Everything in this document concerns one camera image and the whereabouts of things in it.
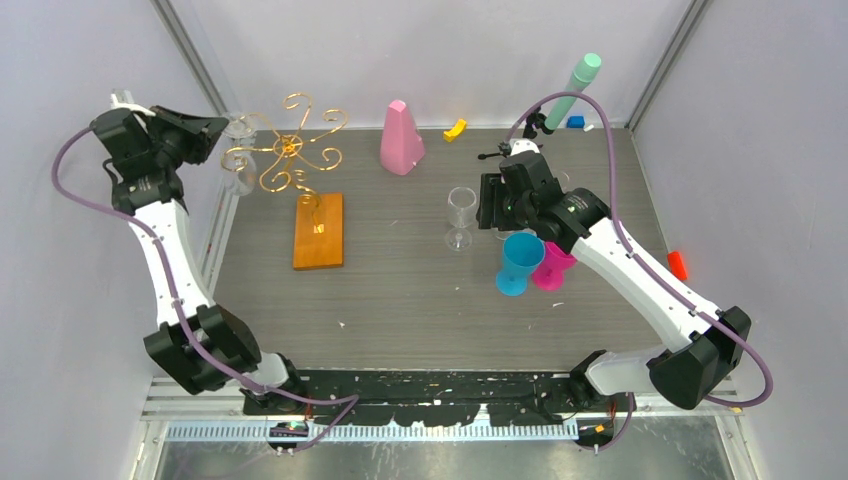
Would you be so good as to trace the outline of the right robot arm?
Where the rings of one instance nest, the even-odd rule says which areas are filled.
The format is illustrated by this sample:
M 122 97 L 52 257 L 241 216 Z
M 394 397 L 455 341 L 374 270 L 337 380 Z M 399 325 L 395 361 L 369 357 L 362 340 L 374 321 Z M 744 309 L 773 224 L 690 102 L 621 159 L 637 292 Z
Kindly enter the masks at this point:
M 614 221 L 592 191 L 562 189 L 544 156 L 526 149 L 505 158 L 480 180 L 476 215 L 482 229 L 532 230 L 574 256 L 611 285 L 661 341 L 643 351 L 598 350 L 570 375 L 571 397 L 596 410 L 610 396 L 656 392 L 692 410 L 740 363 L 751 328 L 739 307 L 720 309 L 689 290 Z

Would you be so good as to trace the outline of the blue wine glass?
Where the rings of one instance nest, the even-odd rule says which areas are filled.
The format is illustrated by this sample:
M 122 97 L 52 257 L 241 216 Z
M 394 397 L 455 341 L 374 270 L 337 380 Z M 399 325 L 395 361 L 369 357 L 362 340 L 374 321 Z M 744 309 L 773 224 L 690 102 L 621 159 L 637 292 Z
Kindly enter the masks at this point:
M 503 243 L 502 265 L 495 285 L 506 296 L 520 296 L 528 287 L 528 278 L 545 257 L 544 242 L 533 234 L 517 232 Z

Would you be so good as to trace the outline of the pink wine glass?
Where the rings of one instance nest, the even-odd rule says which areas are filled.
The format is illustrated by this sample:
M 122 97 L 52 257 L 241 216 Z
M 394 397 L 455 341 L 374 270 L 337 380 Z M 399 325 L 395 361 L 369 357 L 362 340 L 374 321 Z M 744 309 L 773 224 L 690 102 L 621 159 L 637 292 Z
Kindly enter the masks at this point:
M 541 290 L 556 291 L 564 284 L 565 272 L 573 268 L 578 260 L 553 242 L 545 242 L 544 247 L 544 259 L 531 275 L 531 279 Z

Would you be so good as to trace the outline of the short ribbed clear glass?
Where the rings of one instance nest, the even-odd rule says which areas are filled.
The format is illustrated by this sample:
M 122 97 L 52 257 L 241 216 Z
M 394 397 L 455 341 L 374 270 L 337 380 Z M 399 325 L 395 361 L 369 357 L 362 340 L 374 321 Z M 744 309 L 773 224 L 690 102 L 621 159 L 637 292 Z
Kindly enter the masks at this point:
M 522 229 L 519 229 L 519 230 L 495 230 L 493 232 L 493 237 L 496 240 L 505 241 L 506 239 L 508 239 L 513 234 L 519 233 L 519 232 L 522 232 Z

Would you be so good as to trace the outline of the tall clear wine glass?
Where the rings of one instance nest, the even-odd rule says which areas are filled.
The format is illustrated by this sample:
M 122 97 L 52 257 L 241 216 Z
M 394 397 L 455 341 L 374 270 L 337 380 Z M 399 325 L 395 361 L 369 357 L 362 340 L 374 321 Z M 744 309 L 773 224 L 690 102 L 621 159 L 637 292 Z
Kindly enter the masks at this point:
M 560 186 L 562 191 L 568 191 L 569 190 L 570 177 L 566 172 L 564 172 L 564 171 L 554 171 L 553 176 L 557 179 L 559 186 Z

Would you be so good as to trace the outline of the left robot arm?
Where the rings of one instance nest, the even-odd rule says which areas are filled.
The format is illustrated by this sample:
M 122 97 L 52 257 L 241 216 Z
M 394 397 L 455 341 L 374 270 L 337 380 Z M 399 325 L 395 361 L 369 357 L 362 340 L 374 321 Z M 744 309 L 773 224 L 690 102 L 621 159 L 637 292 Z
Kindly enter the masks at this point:
M 307 398 L 293 363 L 262 351 L 246 323 L 213 300 L 188 240 L 177 171 L 205 162 L 228 125 L 225 117 L 119 102 L 90 128 L 109 154 L 107 211 L 131 227 L 153 283 L 157 329 L 143 340 L 148 356 L 189 394 L 236 381 L 248 405 L 293 414 Z

